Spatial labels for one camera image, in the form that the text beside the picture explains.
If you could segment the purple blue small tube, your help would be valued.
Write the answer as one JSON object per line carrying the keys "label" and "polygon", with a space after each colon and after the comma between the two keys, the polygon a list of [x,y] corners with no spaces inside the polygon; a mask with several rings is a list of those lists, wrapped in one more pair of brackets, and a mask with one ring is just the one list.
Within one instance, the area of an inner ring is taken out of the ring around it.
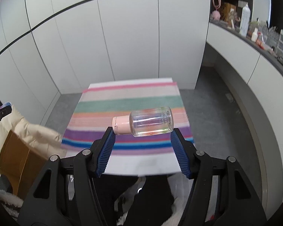
{"label": "purple blue small tube", "polygon": [[6,102],[6,103],[4,103],[1,107],[0,107],[0,109],[2,109],[2,108],[5,108],[5,107],[7,107],[7,106],[12,106],[11,105],[11,103],[10,102]]}

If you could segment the clear bottle pink cap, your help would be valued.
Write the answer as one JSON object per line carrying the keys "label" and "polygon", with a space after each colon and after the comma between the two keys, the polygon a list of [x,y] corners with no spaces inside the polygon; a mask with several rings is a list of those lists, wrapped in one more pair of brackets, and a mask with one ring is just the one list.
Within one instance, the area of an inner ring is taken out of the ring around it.
{"label": "clear bottle pink cap", "polygon": [[112,119],[112,128],[116,135],[132,134],[134,137],[170,133],[174,129],[172,110],[170,107],[159,107],[115,116]]}

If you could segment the cream padded chair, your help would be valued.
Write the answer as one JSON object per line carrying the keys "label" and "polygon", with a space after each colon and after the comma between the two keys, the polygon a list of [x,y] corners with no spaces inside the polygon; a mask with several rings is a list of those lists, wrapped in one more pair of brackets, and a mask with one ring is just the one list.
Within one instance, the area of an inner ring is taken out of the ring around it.
{"label": "cream padded chair", "polygon": [[0,152],[9,131],[14,132],[29,149],[39,156],[48,159],[52,155],[61,158],[67,150],[62,148],[62,135],[43,125],[33,124],[12,106],[12,112],[0,121]]}

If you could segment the white fluffy slipper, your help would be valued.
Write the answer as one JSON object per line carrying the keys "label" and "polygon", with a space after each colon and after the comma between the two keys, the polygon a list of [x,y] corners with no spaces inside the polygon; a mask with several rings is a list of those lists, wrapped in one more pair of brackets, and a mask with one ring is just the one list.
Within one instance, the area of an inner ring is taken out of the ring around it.
{"label": "white fluffy slipper", "polygon": [[0,202],[11,217],[14,219],[18,218],[23,205],[22,199],[4,190],[0,190]]}

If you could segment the striped colourful towel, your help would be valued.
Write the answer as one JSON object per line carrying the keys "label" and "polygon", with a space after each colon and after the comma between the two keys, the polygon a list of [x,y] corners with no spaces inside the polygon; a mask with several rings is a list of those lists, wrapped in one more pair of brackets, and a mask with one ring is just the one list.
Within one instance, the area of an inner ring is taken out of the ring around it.
{"label": "striped colourful towel", "polygon": [[132,111],[170,107],[174,126],[193,141],[189,120],[175,82],[92,87],[82,93],[62,139],[68,150],[82,150],[101,139],[115,116]]}

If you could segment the small white bottle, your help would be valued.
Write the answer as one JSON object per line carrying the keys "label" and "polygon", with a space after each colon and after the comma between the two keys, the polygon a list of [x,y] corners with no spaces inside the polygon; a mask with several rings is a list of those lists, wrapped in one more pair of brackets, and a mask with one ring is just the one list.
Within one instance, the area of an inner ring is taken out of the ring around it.
{"label": "small white bottle", "polygon": [[251,41],[256,42],[258,39],[258,28],[256,27],[251,35]]}

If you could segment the tall white spray bottle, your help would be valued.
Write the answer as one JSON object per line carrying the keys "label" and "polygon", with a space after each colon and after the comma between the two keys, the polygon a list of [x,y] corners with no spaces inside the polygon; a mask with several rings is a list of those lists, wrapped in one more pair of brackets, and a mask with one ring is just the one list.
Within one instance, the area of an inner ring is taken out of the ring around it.
{"label": "tall white spray bottle", "polygon": [[246,35],[247,35],[250,17],[251,17],[251,10],[250,10],[248,4],[246,4],[242,8],[241,21],[240,21],[240,31],[239,31],[239,34],[244,36],[244,37],[246,37]]}

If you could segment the brown cardboard shelf box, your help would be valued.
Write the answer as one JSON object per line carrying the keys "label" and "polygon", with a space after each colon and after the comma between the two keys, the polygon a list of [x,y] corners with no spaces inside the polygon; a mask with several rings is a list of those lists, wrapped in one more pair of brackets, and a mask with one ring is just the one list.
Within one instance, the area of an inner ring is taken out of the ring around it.
{"label": "brown cardboard shelf box", "polygon": [[218,9],[219,13],[220,13],[220,20],[222,21],[226,21],[228,19],[228,14],[231,10],[236,11],[236,6],[232,5],[230,3],[226,3],[226,2],[221,2],[221,6]]}

